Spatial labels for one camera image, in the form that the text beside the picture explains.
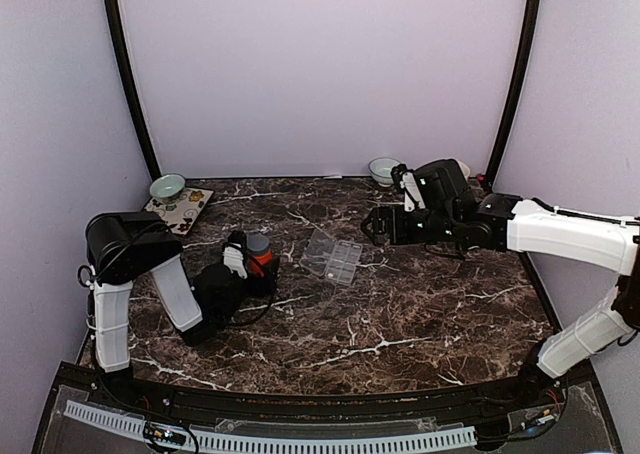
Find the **clear plastic pill organizer box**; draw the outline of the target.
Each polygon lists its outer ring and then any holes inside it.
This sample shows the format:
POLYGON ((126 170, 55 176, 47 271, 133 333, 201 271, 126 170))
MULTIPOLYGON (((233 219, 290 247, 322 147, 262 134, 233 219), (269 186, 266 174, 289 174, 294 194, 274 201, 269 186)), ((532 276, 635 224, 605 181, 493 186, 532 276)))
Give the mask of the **clear plastic pill organizer box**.
POLYGON ((361 244, 337 240, 316 229, 307 242, 300 266, 319 278, 342 286, 352 284, 363 252, 361 244))

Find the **red pill bottle grey cap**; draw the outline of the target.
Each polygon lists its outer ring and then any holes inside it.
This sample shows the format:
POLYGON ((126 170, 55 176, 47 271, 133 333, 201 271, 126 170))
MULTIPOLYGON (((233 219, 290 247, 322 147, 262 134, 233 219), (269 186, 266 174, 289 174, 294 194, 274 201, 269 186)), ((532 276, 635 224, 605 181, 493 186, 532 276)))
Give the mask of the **red pill bottle grey cap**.
POLYGON ((272 250, 270 250, 267 254, 259 257, 254 257, 248 251, 249 254, 249 270, 252 274, 262 276, 263 271, 262 268, 267 266, 273 259, 272 250))

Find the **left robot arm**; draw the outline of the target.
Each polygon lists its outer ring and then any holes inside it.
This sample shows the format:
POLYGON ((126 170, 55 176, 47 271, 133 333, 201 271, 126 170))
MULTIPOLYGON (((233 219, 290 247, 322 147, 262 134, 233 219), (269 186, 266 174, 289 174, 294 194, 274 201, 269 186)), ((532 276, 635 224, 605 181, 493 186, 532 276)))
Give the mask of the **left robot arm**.
POLYGON ((109 373, 101 391, 120 410, 141 401, 140 386, 120 372, 130 366, 129 300, 140 276, 150 275, 172 326, 189 346, 238 326, 234 316, 245 300, 275 298, 280 260, 261 234, 232 232, 220 261, 194 278, 186 274, 182 243, 156 213, 97 215, 85 239, 87 262, 78 280, 90 291, 93 355, 97 368, 109 373))

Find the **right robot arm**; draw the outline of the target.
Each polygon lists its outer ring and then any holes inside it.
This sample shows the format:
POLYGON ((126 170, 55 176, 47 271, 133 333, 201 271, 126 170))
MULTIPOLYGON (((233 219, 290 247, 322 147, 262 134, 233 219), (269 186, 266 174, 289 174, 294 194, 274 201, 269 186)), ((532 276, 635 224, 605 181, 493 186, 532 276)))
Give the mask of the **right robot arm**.
POLYGON ((471 248, 540 253, 600 266, 616 284, 587 313, 532 351, 522 377, 510 387, 521 408, 534 406, 583 360, 639 329, 639 221, 562 209, 538 198, 490 193, 477 199, 460 164, 442 159, 390 170, 404 196, 400 205, 370 211, 361 230, 375 245, 451 243, 459 255, 471 248))

